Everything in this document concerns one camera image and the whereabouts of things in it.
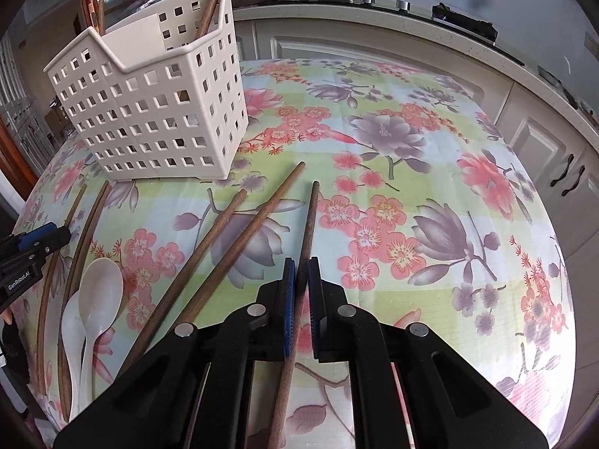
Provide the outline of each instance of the spoon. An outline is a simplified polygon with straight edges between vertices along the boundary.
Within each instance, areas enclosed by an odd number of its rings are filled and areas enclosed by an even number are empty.
[[[79,383],[81,382],[81,352],[85,342],[85,328],[79,316],[79,291],[75,292],[65,307],[61,322],[62,343],[71,374],[71,412],[69,422],[79,414]]]
[[[96,339],[106,331],[119,313],[123,298],[123,276],[109,258],[91,262],[79,287],[79,313],[85,328],[85,350],[81,373],[79,411],[92,403],[92,358]]]

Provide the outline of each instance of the black cabinet handle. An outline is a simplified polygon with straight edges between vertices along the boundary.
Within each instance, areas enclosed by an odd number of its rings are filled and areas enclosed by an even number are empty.
[[[562,196],[567,196],[567,194],[569,192],[572,192],[574,189],[576,189],[578,187],[578,184],[580,184],[580,178],[582,177],[582,174],[584,174],[586,171],[586,167],[582,166],[580,168],[580,171],[578,172],[578,178],[576,180],[576,182],[574,183],[574,186],[570,187],[569,189],[566,189],[565,191],[562,192]]]
[[[559,176],[558,179],[553,179],[551,181],[551,187],[555,187],[559,181],[564,180],[564,178],[568,175],[568,169],[570,169],[572,162],[574,162],[574,154],[570,154],[570,157],[568,157],[568,165],[565,166],[564,173],[561,176]]]

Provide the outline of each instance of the wooden chopstick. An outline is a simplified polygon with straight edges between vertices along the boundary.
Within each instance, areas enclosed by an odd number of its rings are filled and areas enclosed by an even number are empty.
[[[239,256],[241,256],[241,253],[243,253],[243,250],[252,239],[253,235],[258,231],[260,226],[262,226],[262,223],[266,220],[268,215],[274,211],[274,208],[277,206],[279,201],[283,199],[285,193],[296,181],[304,168],[305,162],[300,162],[297,164],[291,174],[289,174],[285,181],[274,192],[272,197],[268,199],[268,202],[266,202],[262,209],[258,211],[258,213],[252,218],[250,223],[241,232],[231,247],[226,251],[221,260],[212,269],[208,277],[206,277],[206,280],[204,280],[200,285],[199,289],[184,307],[175,322],[173,322],[171,329],[180,323],[194,322],[204,305],[206,305],[206,302],[208,302],[216,288],[220,285],[229,270],[233,267],[233,264],[237,261]]]
[[[198,25],[198,31],[195,33],[195,38],[199,39],[200,37],[204,37],[208,33],[208,29],[210,28],[210,22],[212,21],[212,17],[216,11],[216,5],[219,0],[208,0],[208,5],[204,8],[204,12],[202,13],[202,18],[200,18],[200,24]]]
[[[154,309],[154,312],[152,312],[150,318],[143,326],[142,332],[140,332],[140,335],[137,336],[137,339],[133,343],[133,346],[125,358],[125,361],[123,361],[117,377],[121,376],[125,371],[127,371],[130,366],[146,352],[146,349],[148,349],[148,346],[156,335],[158,328],[160,328],[162,325],[164,318],[170,312],[173,304],[179,298],[179,295],[181,295],[181,292],[184,290],[185,286],[189,283],[189,280],[194,274],[198,263],[206,254],[208,249],[212,246],[214,240],[218,238],[235,210],[243,201],[245,201],[246,196],[247,191],[245,189],[241,189],[235,196],[233,196],[233,199],[227,208],[221,214],[219,214],[217,219],[215,219],[214,224],[208,233],[206,233],[206,236],[202,239],[202,241],[200,241],[194,252],[185,262],[185,265],[183,265],[175,277],[175,280],[173,280],[173,283],[162,296],[160,302],[158,302],[158,305]]]
[[[88,256],[89,247],[92,244],[92,238],[94,237],[94,231],[100,220],[100,215],[102,214],[104,203],[108,198],[109,192],[109,181],[104,181],[104,184],[98,193],[98,197],[89,212],[88,219],[83,226],[81,238],[79,243],[77,243],[77,248],[73,255],[73,263],[71,264],[71,269],[69,270],[69,275],[67,277],[65,295],[62,299],[58,332],[58,393],[61,398],[62,414],[65,420],[69,420],[71,412],[71,377],[69,375],[65,347],[62,343],[62,315],[65,312],[65,307],[67,307],[67,302],[71,296],[79,290],[79,282],[81,281],[81,276],[83,274],[83,267],[85,267],[85,259]]]
[[[106,34],[106,27],[104,26],[104,0],[98,0],[98,33],[100,35]]]
[[[308,217],[305,220],[304,239],[302,241],[301,253],[299,254],[298,273],[295,282],[294,303],[294,333],[291,343],[291,354],[281,371],[277,399],[274,403],[273,418],[271,420],[270,432],[268,434],[267,449],[279,449],[279,440],[283,433],[289,393],[291,392],[291,379],[294,373],[295,355],[297,352],[298,338],[300,337],[300,319],[302,304],[304,302],[305,287],[308,282],[308,260],[312,250],[312,239],[314,238],[314,225],[316,224],[316,210],[318,206],[318,195],[320,184],[312,183],[310,205],[308,206]]]
[[[79,190],[79,194],[75,198],[73,205],[71,206],[71,210],[67,214],[67,219],[65,219],[65,226],[70,226],[71,221],[73,220],[73,216],[75,216],[75,211],[79,207],[79,203],[85,193],[85,190],[88,188],[88,184],[83,184],[82,188]],[[37,382],[38,389],[42,395],[47,395],[46,391],[46,376],[45,376],[45,368],[44,368],[44,335],[46,330],[46,316],[48,313],[48,300],[50,299],[50,288],[52,286],[52,279],[54,277],[54,270],[56,270],[56,265],[58,264],[58,257],[61,254],[60,251],[55,251],[50,257],[50,262],[48,263],[48,269],[46,270],[46,277],[44,278],[44,287],[41,293],[41,301],[40,301],[40,315],[38,317],[38,325],[37,325],[37,344],[35,351],[35,365],[37,368]]]

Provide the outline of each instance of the basket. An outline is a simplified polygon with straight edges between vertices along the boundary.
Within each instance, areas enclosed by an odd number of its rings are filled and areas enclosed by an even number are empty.
[[[194,40],[207,3],[162,0],[103,37],[89,27],[44,69],[110,178],[227,177],[248,118],[231,0]]]

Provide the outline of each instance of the table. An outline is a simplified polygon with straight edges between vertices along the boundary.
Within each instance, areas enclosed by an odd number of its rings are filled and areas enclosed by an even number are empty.
[[[95,348],[95,395],[216,214],[249,192],[201,262],[158,339],[232,241],[300,161],[300,179],[247,246],[196,320],[222,321],[298,259],[311,182],[322,197],[313,255],[324,279],[381,322],[431,326],[546,434],[558,441],[574,377],[574,315],[564,261],[532,182],[501,134],[451,77],[408,64],[285,59],[243,63],[250,124],[226,180],[114,183],[86,263],[121,266],[127,301]],[[40,178],[16,232],[60,224],[88,184],[52,281],[44,349],[48,395],[64,426],[56,381],[59,312],[71,256],[105,176],[72,137]],[[285,423],[286,447],[353,446],[345,364],[312,359],[307,303]],[[32,379],[40,289],[14,305]],[[250,446],[263,447],[276,383],[256,368]]]

